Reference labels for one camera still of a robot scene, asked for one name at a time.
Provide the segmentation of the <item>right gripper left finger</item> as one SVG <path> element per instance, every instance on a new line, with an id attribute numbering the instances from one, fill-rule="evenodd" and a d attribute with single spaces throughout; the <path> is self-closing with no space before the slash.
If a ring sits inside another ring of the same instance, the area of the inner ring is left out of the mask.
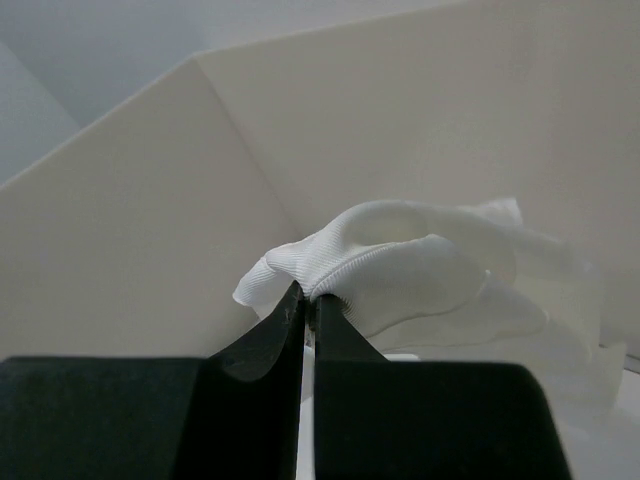
<path id="1" fill-rule="evenodd" d="M 303 294 L 207 358 L 1 364 L 5 479 L 291 479 Z"/>

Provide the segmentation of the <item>white pleated skirt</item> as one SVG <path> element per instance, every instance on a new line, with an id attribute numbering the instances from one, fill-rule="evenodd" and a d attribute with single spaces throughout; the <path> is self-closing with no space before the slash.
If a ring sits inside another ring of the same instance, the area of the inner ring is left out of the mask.
<path id="1" fill-rule="evenodd" d="M 386 354 L 528 368 L 556 411 L 609 411 L 626 348 L 600 343 L 603 289 L 564 241 L 523 224 L 517 203 L 354 206 L 321 230 L 266 252 L 234 300 L 260 318 L 290 284 L 340 299 Z"/>

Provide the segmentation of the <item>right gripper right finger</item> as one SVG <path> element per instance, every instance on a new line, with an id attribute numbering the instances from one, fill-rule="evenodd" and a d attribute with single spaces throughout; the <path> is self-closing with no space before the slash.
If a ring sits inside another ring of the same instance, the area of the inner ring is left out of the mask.
<path id="1" fill-rule="evenodd" d="M 315 313 L 319 479 L 568 479 L 543 390 L 523 366 L 391 361 L 345 318 Z"/>

